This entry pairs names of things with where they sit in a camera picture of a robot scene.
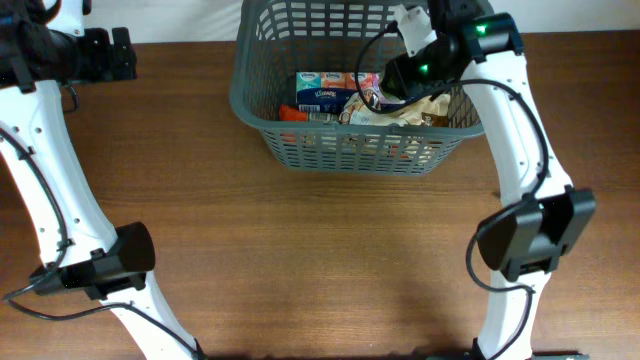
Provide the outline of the beige breadcrumb bag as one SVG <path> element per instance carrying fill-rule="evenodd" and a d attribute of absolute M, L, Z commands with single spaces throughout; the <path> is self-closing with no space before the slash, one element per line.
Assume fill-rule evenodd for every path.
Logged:
<path fill-rule="evenodd" d="M 449 94 L 441 94 L 434 100 L 423 98 L 417 103 L 390 114 L 372 112 L 362 97 L 354 93 L 345 104 L 338 122 L 343 125 L 383 126 L 398 125 L 436 126 L 448 125 Z"/>

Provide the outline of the orange red pasta packet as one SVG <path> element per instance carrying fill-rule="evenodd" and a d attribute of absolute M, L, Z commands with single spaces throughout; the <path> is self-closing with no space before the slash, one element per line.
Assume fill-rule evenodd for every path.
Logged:
<path fill-rule="evenodd" d="M 286 122 L 317 122 L 322 124 L 336 123 L 339 116 L 330 113 L 302 112 L 288 105 L 281 105 L 279 108 L 279 120 Z"/>

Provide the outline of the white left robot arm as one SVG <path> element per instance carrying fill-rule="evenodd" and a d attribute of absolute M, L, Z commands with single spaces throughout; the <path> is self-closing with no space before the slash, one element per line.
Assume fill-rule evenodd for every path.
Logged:
<path fill-rule="evenodd" d="M 40 266 L 26 291 L 84 292 L 111 312 L 149 359 L 201 359 L 154 275 L 146 226 L 114 226 L 99 207 L 72 146 L 63 91 L 136 78 L 124 27 L 84 24 L 87 1 L 1 5 L 1 154 L 36 231 Z"/>

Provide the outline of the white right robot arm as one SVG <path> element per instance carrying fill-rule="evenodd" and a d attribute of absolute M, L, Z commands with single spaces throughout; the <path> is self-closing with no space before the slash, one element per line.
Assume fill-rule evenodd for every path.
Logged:
<path fill-rule="evenodd" d="M 541 293 L 596 210 L 554 154 L 530 90 L 524 43 L 513 18 L 486 1 L 397 5 L 386 33 L 405 50 L 383 71 L 382 91 L 401 107 L 460 88 L 493 156 L 501 209 L 482 220 L 467 250 L 490 278 L 488 310 L 473 359 L 529 359 Z"/>

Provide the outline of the Kleenex tissue multipack box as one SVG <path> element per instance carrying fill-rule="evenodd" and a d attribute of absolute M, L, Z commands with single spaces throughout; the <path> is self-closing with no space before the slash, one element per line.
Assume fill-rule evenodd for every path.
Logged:
<path fill-rule="evenodd" d="M 383 94 L 377 73 L 360 72 L 357 81 L 365 98 L 376 108 L 402 103 L 397 98 Z M 297 72 L 295 75 L 296 105 L 302 112 L 339 114 L 350 98 L 358 95 L 357 81 L 353 73 Z"/>

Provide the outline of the grey plastic basket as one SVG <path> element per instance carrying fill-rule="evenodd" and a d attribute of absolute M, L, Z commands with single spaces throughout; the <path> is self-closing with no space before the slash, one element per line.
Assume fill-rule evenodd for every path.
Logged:
<path fill-rule="evenodd" d="M 236 43 L 230 103 L 290 169 L 423 175 L 465 139 L 483 134 L 461 88 L 450 90 L 443 127 L 295 123 L 279 118 L 293 105 L 299 71 L 350 72 L 367 40 L 393 18 L 391 1 L 245 1 Z"/>

